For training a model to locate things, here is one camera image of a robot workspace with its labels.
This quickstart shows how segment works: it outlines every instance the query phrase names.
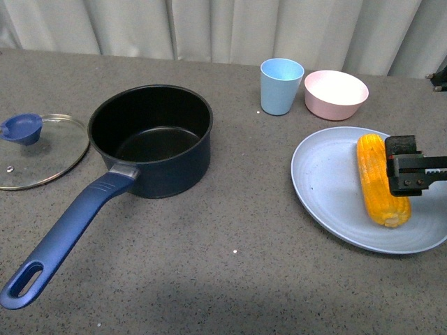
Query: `speckled countertop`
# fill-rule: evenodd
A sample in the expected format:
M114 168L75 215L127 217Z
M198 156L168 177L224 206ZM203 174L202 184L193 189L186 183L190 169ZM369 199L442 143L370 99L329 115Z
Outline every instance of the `speckled countertop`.
M87 123L118 92L175 84L207 99L214 125L197 185L109 201L34 303L0 308L0 334L447 334L447 245L399 256L347 244L307 213L290 171L298 144L333 126L415 134L427 155L445 155L447 96L428 80L359 75L370 96L346 121L312 115L303 86L273 117L259 76L256 66L1 49L2 119ZM90 148L53 182L0 192L1 287L105 171Z

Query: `yellow corn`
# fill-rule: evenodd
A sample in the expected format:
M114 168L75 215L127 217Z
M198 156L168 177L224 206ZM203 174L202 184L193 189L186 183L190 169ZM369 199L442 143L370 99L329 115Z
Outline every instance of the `yellow corn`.
M372 220L386 227L397 227L411 216L408 197L390 193L386 175L385 142L377 134L366 134L357 142L357 163L363 199Z

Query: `glass lid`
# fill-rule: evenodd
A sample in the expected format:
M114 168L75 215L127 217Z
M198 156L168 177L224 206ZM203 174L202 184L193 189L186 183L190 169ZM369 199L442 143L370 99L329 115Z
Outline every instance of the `glass lid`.
M69 171L85 155L85 125L68 115L42 117L37 142L22 145L0 139L0 190L23 190L48 183Z

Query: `navy blue saucepan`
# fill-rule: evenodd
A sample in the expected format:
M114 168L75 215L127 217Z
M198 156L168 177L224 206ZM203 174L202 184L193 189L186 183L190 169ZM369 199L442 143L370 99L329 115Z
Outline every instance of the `navy blue saucepan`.
M207 101L181 87L136 87L104 102L88 134L108 172L46 234L1 291L0 304L19 309L33 302L109 199L126 191L164 198L195 185L210 164L211 127Z

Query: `saucepan handle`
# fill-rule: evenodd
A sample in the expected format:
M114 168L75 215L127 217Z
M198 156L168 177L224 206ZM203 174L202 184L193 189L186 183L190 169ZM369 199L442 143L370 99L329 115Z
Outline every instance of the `saucepan handle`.
M3 307L23 308L42 293L101 207L124 193L138 176L138 170L134 167L125 166L124 173L122 170L122 167L114 165L76 197L0 292ZM21 295L36 276L36 280Z

